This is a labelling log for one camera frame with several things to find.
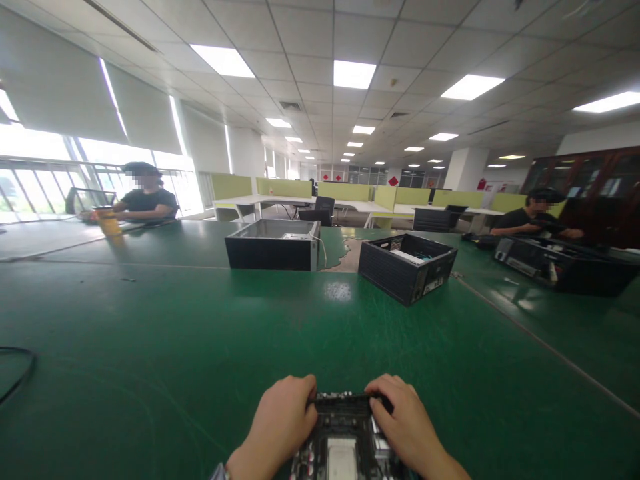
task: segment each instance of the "green cubicle partition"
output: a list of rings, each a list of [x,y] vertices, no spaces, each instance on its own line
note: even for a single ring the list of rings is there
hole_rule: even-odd
[[[404,205],[428,205],[431,189],[410,189],[398,187],[398,194],[395,197],[396,203]]]
[[[436,190],[431,204],[434,207],[460,205],[469,208],[481,208],[484,192],[458,192],[452,190]]]
[[[308,181],[256,178],[256,184],[260,195],[311,198],[311,182]]]
[[[224,200],[227,198],[244,197],[253,194],[251,177],[240,177],[228,173],[212,173],[213,198]]]
[[[515,193],[496,193],[493,203],[491,204],[491,210],[508,212],[512,210],[518,210],[525,206],[526,195],[518,195]],[[566,201],[558,203],[549,209],[549,213],[554,217],[559,218],[562,210],[565,208]]]
[[[356,185],[352,183],[318,183],[318,195],[321,197],[329,197],[338,200],[348,201],[369,201],[369,192],[371,188],[368,185]]]

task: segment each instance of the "person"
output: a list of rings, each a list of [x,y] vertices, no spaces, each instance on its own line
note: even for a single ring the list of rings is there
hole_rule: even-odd
[[[560,225],[553,215],[547,213],[551,206],[564,199],[565,196],[557,190],[534,189],[527,195],[524,208],[505,213],[498,219],[490,234],[538,236],[548,231],[568,239],[582,238],[585,234],[582,230],[566,228]]]
[[[132,175],[141,188],[131,190],[113,206],[118,220],[175,218],[178,210],[175,195],[162,188],[162,173],[156,167],[146,162],[129,162],[122,170]]]
[[[318,413],[307,400],[314,398],[315,376],[288,376],[269,388],[253,418],[247,438],[222,464],[212,480],[270,480],[311,434]],[[429,480],[470,479],[438,440],[433,424],[412,385],[397,375],[384,374],[365,388],[381,393],[393,404],[389,414],[379,399],[371,398],[373,416],[404,464]]]

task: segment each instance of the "railing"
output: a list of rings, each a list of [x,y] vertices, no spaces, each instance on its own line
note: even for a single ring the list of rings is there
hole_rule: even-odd
[[[163,188],[180,206],[177,216],[199,211],[194,172],[159,170]],[[0,223],[67,218],[65,199],[72,187],[114,191],[122,198],[135,185],[118,165],[0,155]]]

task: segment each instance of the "man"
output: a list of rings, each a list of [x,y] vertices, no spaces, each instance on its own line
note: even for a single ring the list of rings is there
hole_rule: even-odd
[[[547,213],[554,204],[564,199],[565,196],[557,190],[534,189],[529,192],[524,208],[505,213],[491,230],[491,234],[538,236],[548,231],[552,235],[560,235],[567,239],[582,238],[585,234],[582,230],[566,228],[560,225],[553,215]]]
[[[178,210],[175,195],[161,187],[162,173],[146,162],[130,162],[122,167],[141,187],[131,190],[113,206],[118,220],[173,219]]]

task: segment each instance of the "wooden cabinet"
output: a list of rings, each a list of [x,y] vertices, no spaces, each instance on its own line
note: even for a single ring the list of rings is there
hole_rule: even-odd
[[[560,222],[588,241],[640,247],[640,147],[536,159],[521,192],[538,187],[567,196]]]

